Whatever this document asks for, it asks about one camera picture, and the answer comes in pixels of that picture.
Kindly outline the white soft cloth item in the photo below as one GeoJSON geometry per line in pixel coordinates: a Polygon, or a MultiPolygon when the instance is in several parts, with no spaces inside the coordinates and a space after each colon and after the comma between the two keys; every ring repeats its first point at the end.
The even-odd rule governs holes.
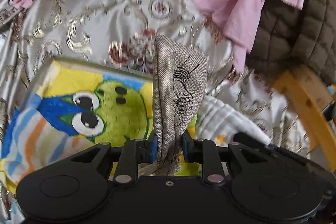
{"type": "Polygon", "coordinates": [[[194,138],[209,139],[224,147],[234,141],[239,132],[264,145],[270,144],[270,137],[247,116],[215,97],[204,96],[198,110],[194,138]]]}

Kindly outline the beige printed linen pouch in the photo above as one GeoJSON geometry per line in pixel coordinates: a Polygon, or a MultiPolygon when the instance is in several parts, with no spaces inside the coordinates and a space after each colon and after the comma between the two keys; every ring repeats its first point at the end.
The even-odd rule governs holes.
{"type": "Polygon", "coordinates": [[[207,59],[164,35],[155,39],[153,125],[158,137],[156,176],[180,169],[181,137],[197,115],[207,82],[207,59]]]}

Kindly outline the yellow cartoon frog towel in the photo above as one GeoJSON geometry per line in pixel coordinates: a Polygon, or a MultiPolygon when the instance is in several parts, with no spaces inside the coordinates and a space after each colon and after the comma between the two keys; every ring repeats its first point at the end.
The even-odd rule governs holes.
{"type": "Polygon", "coordinates": [[[121,147],[153,130],[153,83],[53,61],[6,130],[1,178],[14,193],[24,176],[97,143],[121,147]]]}

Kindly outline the brown quilted jacket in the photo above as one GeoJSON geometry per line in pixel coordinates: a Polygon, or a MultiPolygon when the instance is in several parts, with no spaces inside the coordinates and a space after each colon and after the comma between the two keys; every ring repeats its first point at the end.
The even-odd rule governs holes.
{"type": "Polygon", "coordinates": [[[246,64],[270,82],[303,64],[335,84],[335,0],[304,0],[301,10],[266,0],[246,64]]]}

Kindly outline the silver floral satin bedspread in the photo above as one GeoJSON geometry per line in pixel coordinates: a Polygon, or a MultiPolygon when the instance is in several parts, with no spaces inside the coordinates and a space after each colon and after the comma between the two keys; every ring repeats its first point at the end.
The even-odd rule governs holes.
{"type": "Polygon", "coordinates": [[[1,223],[308,223],[286,98],[192,0],[1,1],[1,223]]]}

